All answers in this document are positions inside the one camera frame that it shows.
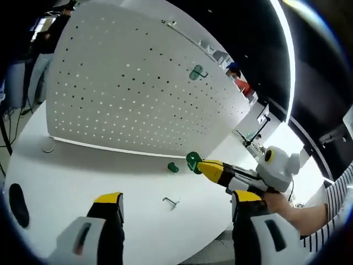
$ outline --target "floor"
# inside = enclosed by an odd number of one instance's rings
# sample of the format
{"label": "floor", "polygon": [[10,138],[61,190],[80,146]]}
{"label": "floor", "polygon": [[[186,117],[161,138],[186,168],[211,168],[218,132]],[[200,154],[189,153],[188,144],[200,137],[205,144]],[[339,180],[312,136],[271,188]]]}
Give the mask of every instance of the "floor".
{"label": "floor", "polygon": [[[8,137],[10,136],[10,142],[13,141],[16,135],[16,128],[17,128],[17,121],[19,118],[20,109],[15,109],[12,113],[11,117],[11,132],[10,132],[10,120],[8,117],[5,117],[5,127]],[[17,137],[15,141],[12,143],[12,148],[16,146],[16,140],[18,139],[20,133],[22,132],[23,128],[27,124],[28,120],[31,118],[32,113],[28,112],[25,116],[20,117],[18,123],[18,130],[17,130]],[[7,172],[7,168],[10,162],[10,155],[5,147],[5,143],[2,137],[0,137],[0,164],[3,167],[5,173]]]}

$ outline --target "ceiling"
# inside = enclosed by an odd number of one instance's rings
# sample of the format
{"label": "ceiling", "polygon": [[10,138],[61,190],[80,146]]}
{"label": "ceiling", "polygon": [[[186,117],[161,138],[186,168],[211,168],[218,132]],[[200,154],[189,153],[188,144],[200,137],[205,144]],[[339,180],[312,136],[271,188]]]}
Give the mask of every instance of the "ceiling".
{"label": "ceiling", "polygon": [[[288,53],[282,27],[270,1],[237,0],[222,1],[222,4],[216,1],[205,4],[205,1],[198,0],[169,2],[192,16],[221,43],[239,63],[251,87],[260,95],[260,102],[272,99],[284,110],[288,108]],[[298,128],[293,129],[306,144],[307,151],[321,164],[321,169],[325,171],[323,163],[327,163],[335,178],[352,161],[353,143],[349,138],[345,143],[331,142],[323,147],[318,139],[342,123],[352,103],[348,63],[353,58],[353,35],[349,34],[353,15],[347,10],[353,9],[344,6],[352,6],[344,1],[311,2],[324,15],[346,54],[343,58],[339,56],[332,43],[322,37],[320,29],[313,28],[293,9],[282,4],[296,53],[296,94],[292,117],[313,140],[324,161],[319,159],[305,134]],[[283,112],[273,105],[271,112],[284,120]]]}

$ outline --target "blue cap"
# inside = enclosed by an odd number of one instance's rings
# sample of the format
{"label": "blue cap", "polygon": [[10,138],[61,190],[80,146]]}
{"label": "blue cap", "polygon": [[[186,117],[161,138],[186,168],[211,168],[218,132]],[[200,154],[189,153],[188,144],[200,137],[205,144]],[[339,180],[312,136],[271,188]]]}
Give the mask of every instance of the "blue cap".
{"label": "blue cap", "polygon": [[239,65],[238,65],[236,62],[231,62],[231,63],[227,66],[227,69],[230,69],[230,68],[239,68]]}

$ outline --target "round table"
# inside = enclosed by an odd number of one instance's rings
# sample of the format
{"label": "round table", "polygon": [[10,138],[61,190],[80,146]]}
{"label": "round table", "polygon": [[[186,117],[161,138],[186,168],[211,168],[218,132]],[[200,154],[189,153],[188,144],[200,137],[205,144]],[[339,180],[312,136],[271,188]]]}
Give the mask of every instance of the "round table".
{"label": "round table", "polygon": [[[232,222],[230,196],[225,189],[192,173],[185,160],[59,141],[55,141],[52,153],[44,153],[42,144],[48,136],[43,103],[15,144],[4,189],[8,205],[10,185],[21,185],[30,224],[23,229],[13,220],[40,257],[48,257],[56,247],[57,236],[77,217],[86,216],[94,199],[106,193],[124,194],[127,265],[178,264],[208,245]],[[256,166],[232,134],[210,158],[246,168]],[[169,162],[179,167],[178,173],[168,171]],[[180,202],[172,209],[162,201],[164,197]]]}

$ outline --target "person's arm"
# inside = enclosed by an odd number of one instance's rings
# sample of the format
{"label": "person's arm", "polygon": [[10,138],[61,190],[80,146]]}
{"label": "person's arm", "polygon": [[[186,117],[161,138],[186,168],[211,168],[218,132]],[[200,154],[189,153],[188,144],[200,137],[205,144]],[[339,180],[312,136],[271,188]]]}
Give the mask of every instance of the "person's arm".
{"label": "person's arm", "polygon": [[328,222],[327,204],[309,208],[294,208],[281,193],[265,193],[270,212],[278,213],[290,222],[302,236],[311,235]]}

